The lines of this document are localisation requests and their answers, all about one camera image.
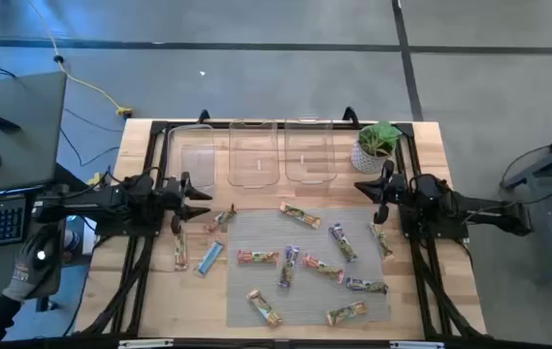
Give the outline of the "black computer mouse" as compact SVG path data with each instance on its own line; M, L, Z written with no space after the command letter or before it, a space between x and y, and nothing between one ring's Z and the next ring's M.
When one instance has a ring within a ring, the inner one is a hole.
M56 223L45 225L36 234L33 259L36 270L41 270L51 263L57 254L60 236L60 228Z

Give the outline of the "red green granola bar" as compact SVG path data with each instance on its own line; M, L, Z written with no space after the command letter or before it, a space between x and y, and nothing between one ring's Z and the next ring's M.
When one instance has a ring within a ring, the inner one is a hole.
M279 260L279 253L276 251L252 251L239 249L237 262L239 264L262 264L276 265Z
M205 232L214 233L217 229L225 226L236 214L235 205L231 204L227 210L218 213L212 222L204 226Z
M330 279L336 280L339 284L343 282L344 268L326 264L324 261L309 254L304 255L302 263L305 268L315 270Z

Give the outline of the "green plant in white pot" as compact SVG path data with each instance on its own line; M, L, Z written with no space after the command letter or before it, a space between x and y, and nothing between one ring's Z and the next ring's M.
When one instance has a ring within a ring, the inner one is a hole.
M393 157L401 134L387 121L363 127L351 150L351 164L364 174L379 173L383 163Z

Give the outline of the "clear plastic bin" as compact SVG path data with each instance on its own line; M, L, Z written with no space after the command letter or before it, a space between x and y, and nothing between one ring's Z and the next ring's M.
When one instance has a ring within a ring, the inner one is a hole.
M231 185L258 189L279 181L277 123L272 120L234 120L229 125Z
M315 117L284 121L285 174L302 184L323 184L337 177L333 121Z
M168 135L166 178L180 179L189 172L194 188L213 196L215 146L211 126L192 124L173 128Z

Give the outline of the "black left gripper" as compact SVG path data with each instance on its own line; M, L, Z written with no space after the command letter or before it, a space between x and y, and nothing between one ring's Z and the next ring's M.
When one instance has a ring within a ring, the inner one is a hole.
M174 213L171 222L171 229L174 234L180 233L182 221L190 220L211 211L208 207L188 206L185 203L186 189L187 198L190 200L210 201L212 199L211 195L194 187L187 188L189 183L189 172L183 172L180 177L170 176L162 189L163 207Z

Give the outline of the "white adapter box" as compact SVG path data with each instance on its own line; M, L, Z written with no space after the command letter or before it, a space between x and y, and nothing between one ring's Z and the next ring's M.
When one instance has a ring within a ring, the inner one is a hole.
M82 233L82 253L84 255L91 255L96 242L97 235L95 234L95 231L87 225L84 225Z

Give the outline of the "green tan granola bar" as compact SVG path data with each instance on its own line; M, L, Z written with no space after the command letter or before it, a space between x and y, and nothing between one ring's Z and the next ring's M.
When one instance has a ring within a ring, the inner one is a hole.
M376 240L383 260L389 260L394 257L394 252L389 245L387 236L380 224L372 223L370 225L371 233Z

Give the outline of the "person's hand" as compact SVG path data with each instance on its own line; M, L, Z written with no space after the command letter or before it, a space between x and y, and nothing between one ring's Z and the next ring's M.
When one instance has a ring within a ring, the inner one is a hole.
M2 290L1 296L20 302L39 296L41 289L59 271L59 245L57 254L49 265L41 270L36 270L33 266L35 236L39 230L32 233L16 253L12 277L8 286Z

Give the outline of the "black bar piece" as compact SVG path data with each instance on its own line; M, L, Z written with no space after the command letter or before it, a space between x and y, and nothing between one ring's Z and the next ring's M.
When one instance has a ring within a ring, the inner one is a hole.
M22 129L19 125L13 123L9 119L0 116L0 131L6 134L14 134L21 132Z

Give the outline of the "white strip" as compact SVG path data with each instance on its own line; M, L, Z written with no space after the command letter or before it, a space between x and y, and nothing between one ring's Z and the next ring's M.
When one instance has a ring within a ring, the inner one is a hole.
M117 349L163 349L173 347L172 338L139 338L126 339L118 342Z
M443 342L393 340L389 342L390 349L445 349Z

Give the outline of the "round blue white container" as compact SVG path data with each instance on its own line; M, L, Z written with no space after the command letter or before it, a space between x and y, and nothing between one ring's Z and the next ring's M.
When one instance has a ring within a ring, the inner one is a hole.
M63 248L67 251L74 251L79 247L81 237L70 229L64 232Z

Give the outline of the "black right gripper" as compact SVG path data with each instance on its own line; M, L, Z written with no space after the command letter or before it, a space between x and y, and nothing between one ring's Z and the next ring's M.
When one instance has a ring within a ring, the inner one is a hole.
M376 180L357 181L354 186L368 197L374 204L378 204L374 214L374 224L383 224L389 215L388 204L399 204L406 193L406 180L401 174L394 174L395 163L386 160L383 163L380 177Z

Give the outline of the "orange green granola bar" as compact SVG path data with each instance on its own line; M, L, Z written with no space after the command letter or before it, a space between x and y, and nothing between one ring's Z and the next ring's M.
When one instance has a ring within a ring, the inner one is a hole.
M312 227L315 230L317 230L320 227L321 218L318 217L318 216L311 215L311 214L307 213L306 211L304 211L301 208L291 206L290 204L288 204L286 202L282 202L280 204L279 210L280 210L281 213L283 213L283 214L285 214L285 215L287 215L291 218L294 218L294 219L296 219L296 220Z
M275 328L283 323L283 319L276 313L258 289L251 290L246 295L246 298L267 321L270 327Z
M345 320L364 315L367 312L368 307L364 301L355 301L337 309L327 310L327 324L329 326L335 326Z

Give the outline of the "grey woven placemat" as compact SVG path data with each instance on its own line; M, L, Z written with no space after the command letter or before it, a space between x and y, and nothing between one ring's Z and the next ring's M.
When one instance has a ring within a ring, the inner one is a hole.
M227 319L229 327L260 326L266 320L247 300L246 295L258 289L281 316L285 325L325 325L326 311L364 301L368 313L354 318L364 321L386 322L391 318L390 296L379 293L350 291L345 282L339 284L315 270L305 268L305 254L326 264L344 268L344 277L363 280L384 279L382 258L373 238L370 207L313 209L312 215L321 218L317 230L288 217L277 209L240 212L228 225L228 290ZM343 258L329 228L340 223L344 234L358 258L350 263ZM291 286L277 285L284 263L286 245L297 245L297 258ZM276 265L239 264L238 250L276 251Z

